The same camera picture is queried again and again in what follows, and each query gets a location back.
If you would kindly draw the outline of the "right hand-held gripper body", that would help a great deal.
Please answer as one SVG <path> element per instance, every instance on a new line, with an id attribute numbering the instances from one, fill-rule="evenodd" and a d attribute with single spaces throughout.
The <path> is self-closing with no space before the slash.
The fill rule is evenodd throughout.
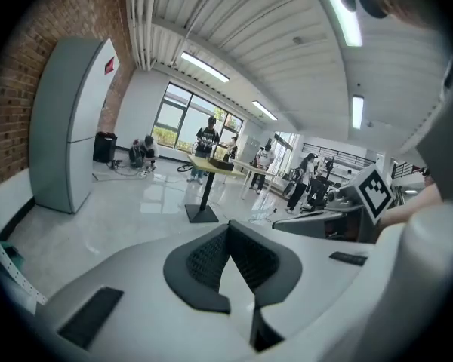
<path id="1" fill-rule="evenodd" d="M 272 228 L 311 238 L 373 242 L 374 228 L 393 200 L 389 185 L 373 164 L 329 192 L 321 210 L 277 220 Z"/>

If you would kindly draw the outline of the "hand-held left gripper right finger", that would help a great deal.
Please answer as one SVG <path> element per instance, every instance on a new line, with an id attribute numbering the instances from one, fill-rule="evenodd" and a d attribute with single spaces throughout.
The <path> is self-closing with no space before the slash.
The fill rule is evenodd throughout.
<path id="1" fill-rule="evenodd" d="M 303 267 L 291 249 L 235 220 L 228 223 L 228 251 L 254 295 L 250 344 L 264 351 L 284 340 L 263 319 L 261 309 L 284 302 L 296 287 Z"/>

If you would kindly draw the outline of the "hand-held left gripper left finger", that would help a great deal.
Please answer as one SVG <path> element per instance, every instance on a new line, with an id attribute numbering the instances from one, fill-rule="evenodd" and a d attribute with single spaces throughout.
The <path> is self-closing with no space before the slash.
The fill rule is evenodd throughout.
<path id="1" fill-rule="evenodd" d="M 172 250 L 163 265 L 170 289 L 195 310 L 229 314 L 230 301 L 219 293 L 223 270 L 230 258 L 229 226 L 220 225 L 208 234 Z"/>

